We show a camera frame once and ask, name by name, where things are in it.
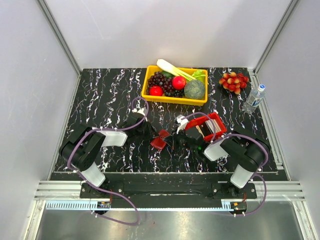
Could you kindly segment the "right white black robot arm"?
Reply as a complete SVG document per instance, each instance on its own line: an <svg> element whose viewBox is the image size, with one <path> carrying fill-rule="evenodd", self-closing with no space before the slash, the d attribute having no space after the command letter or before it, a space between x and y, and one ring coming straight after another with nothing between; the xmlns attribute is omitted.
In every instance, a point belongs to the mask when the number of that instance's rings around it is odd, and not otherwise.
<svg viewBox="0 0 320 240"><path fill-rule="evenodd" d="M263 138L244 128L227 129L217 113L202 114L192 120L188 116L176 117L177 129L173 135L173 149L187 148L198 160L215 162L231 157L236 167L227 186L228 194L239 198L245 186L269 159L271 146Z"/></svg>

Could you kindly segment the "stack of credit cards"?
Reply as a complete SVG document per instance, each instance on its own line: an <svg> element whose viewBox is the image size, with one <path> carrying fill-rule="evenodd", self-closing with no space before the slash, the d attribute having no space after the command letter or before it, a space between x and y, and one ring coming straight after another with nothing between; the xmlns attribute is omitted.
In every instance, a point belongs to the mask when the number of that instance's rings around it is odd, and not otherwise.
<svg viewBox="0 0 320 240"><path fill-rule="evenodd" d="M212 121L206 120L204 123L197 125L196 129L203 135L203 137L212 135L214 132L218 134L222 130L214 119Z"/></svg>

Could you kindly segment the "red card holder wallet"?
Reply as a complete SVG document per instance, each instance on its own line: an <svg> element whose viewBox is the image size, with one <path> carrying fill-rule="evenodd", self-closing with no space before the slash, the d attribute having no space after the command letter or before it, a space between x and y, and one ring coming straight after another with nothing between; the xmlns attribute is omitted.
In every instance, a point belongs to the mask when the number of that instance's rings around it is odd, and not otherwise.
<svg viewBox="0 0 320 240"><path fill-rule="evenodd" d="M170 133L162 129L158 132L158 136L155 137L150 144L152 147L154 147L158 151L162 151L167 145L167 143L165 142L165 138L169 136L170 136Z"/></svg>

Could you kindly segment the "red plastic card bin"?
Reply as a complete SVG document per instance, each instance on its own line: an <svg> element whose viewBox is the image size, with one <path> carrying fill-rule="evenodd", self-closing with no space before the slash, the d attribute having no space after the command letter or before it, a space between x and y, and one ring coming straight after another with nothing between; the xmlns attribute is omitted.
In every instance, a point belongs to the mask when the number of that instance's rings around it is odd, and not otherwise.
<svg viewBox="0 0 320 240"><path fill-rule="evenodd" d="M213 137L214 140L220 138L227 132L225 125L217 113L209 113L207 116L200 116L190 120L185 131L195 129L202 135L205 142L210 142Z"/></svg>

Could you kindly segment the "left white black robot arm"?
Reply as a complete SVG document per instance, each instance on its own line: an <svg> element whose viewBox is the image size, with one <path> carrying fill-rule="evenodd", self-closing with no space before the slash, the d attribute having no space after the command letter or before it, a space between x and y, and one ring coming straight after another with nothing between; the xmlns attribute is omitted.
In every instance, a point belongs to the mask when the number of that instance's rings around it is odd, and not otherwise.
<svg viewBox="0 0 320 240"><path fill-rule="evenodd" d="M109 180L99 170L95 160L102 148L127 147L156 136L154 128L147 119L147 108L134 108L120 131L99 130L82 123L62 142L59 156L79 171L92 183L91 192L98 198L107 195Z"/></svg>

